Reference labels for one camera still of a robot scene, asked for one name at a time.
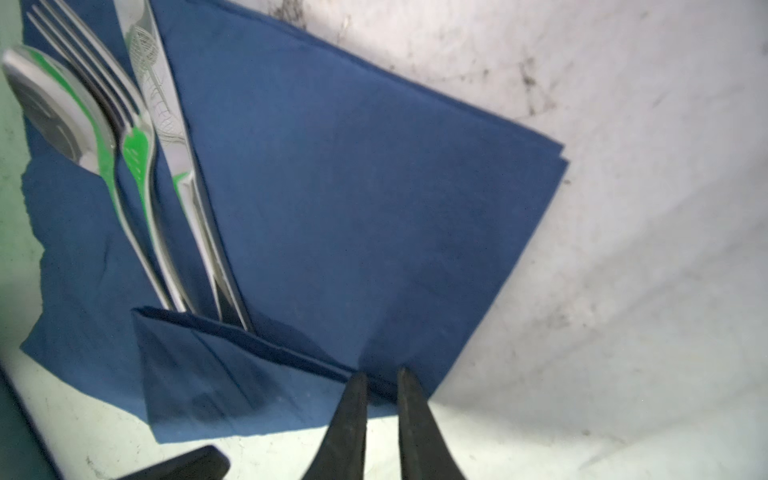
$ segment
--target dirt mark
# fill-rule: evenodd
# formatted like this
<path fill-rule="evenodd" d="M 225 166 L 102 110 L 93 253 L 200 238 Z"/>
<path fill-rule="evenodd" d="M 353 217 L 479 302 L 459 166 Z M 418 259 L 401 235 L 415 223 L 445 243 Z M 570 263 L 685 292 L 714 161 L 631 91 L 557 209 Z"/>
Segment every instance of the dirt mark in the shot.
<path fill-rule="evenodd" d="M 91 457 L 86 456 L 85 463 L 93 471 L 94 475 L 96 475 L 96 478 L 98 478 L 99 480 L 112 480 L 112 477 L 110 477 L 109 475 L 105 474 L 104 472 L 96 468 L 96 465 L 94 465 L 93 460 L 91 460 Z"/>
<path fill-rule="evenodd" d="M 349 24 L 352 23 L 352 16 L 346 15 L 341 22 L 339 33 L 336 35 L 336 44 L 338 45 L 346 37 L 346 31 L 349 30 Z"/>
<path fill-rule="evenodd" d="M 280 6 L 270 12 L 274 18 L 306 30 L 304 0 L 283 0 Z"/>
<path fill-rule="evenodd" d="M 518 70 L 520 71 L 520 77 L 525 86 L 525 100 L 528 103 L 528 116 L 535 117 L 537 114 L 544 113 L 546 111 L 554 110 L 558 105 L 554 102 L 550 94 L 539 85 L 534 78 L 534 69 L 536 66 L 536 59 L 533 57 L 526 57 L 523 61 L 518 63 Z M 543 100 L 541 110 L 537 111 L 535 107 L 535 97 L 539 96 Z"/>
<path fill-rule="evenodd" d="M 651 108 L 656 108 L 656 107 L 658 107 L 658 106 L 659 106 L 659 104 L 660 104 L 662 101 L 664 101 L 665 97 L 667 96 L 667 93 L 669 93 L 669 92 L 664 92 L 663 94 L 661 94 L 661 95 L 659 95 L 658 97 L 656 97 L 656 100 L 654 100 L 654 103 L 652 103 L 652 104 L 650 105 L 650 107 L 651 107 Z"/>

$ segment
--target white surface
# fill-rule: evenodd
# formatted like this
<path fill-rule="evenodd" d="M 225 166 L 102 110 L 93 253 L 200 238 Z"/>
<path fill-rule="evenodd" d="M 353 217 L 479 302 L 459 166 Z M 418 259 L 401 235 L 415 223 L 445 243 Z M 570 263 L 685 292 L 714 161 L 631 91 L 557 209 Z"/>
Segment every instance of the white surface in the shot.
<path fill-rule="evenodd" d="M 245 3 L 278 8 L 270 1 Z M 432 400 L 469 480 L 768 476 L 767 3 L 306 0 L 303 16 L 281 11 L 566 144 L 564 184 Z M 18 131 L 13 115 L 3 122 Z M 2 219 L 28 229 L 25 145 L 9 140 Z M 156 445 L 142 422 L 18 351 L 39 313 L 40 247 L 2 235 L 16 239 L 0 257 L 2 363 L 65 476 L 104 480 L 198 445 Z M 322 435 L 215 444 L 233 461 L 228 478 L 300 478 Z M 399 478 L 395 419 L 369 422 L 366 477 Z"/>

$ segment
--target blue napkin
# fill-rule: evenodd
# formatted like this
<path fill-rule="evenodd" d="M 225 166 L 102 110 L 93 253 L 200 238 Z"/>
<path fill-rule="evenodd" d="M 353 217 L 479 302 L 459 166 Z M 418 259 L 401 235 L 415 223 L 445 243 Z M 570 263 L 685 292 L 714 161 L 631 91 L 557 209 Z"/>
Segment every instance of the blue napkin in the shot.
<path fill-rule="evenodd" d="M 69 4 L 131 71 L 112 3 Z M 259 336 L 212 320 L 162 151 L 162 224 L 206 318 L 158 308 L 106 186 L 28 126 L 23 190 L 45 252 L 23 350 L 159 442 L 325 425 L 356 370 L 372 415 L 394 411 L 401 365 L 434 392 L 554 194 L 561 146 L 235 5 L 153 7 Z M 25 43 L 52 53 L 25 22 Z M 118 177 L 148 247 L 123 162 Z"/>

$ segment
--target silverware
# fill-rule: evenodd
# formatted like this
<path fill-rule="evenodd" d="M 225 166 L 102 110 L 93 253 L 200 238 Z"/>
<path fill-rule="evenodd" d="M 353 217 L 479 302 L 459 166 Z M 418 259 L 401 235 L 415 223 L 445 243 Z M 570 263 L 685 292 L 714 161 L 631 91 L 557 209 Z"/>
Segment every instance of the silverware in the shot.
<path fill-rule="evenodd" d="M 152 247 L 170 298 L 176 310 L 195 313 L 154 213 L 155 133 L 149 111 L 122 67 L 68 5 L 54 0 L 62 16 L 46 0 L 40 3 L 47 13 L 33 5 L 32 13 L 28 12 L 27 16 L 97 95 L 112 124 L 121 132 L 123 158 L 136 180 Z"/>
<path fill-rule="evenodd" d="M 114 135 L 96 100 L 64 65 L 31 47 L 19 45 L 7 49 L 3 53 L 2 69 L 27 118 L 45 140 L 107 184 L 125 236 L 163 308 L 170 308 L 165 288 L 125 216 L 114 178 Z"/>
<path fill-rule="evenodd" d="M 203 259 L 219 319 L 253 331 L 223 253 L 152 9 L 146 0 L 114 0 L 114 6 L 134 74 L 144 100 L 151 106 L 149 115 Z"/>

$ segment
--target fork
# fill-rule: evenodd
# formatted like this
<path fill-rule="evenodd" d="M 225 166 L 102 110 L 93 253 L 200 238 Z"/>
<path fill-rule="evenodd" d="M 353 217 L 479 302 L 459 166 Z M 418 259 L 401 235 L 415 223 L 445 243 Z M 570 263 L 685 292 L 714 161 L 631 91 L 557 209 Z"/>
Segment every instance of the fork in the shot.
<path fill-rule="evenodd" d="M 40 0 L 47 13 L 33 5 L 27 16 L 53 49 L 72 65 L 120 131 L 121 152 L 136 181 L 152 247 L 171 301 L 179 312 L 196 313 L 179 280 L 154 213 L 156 141 L 147 106 L 125 70 L 96 34 L 63 0 L 53 1 L 64 15 L 47 0 Z"/>

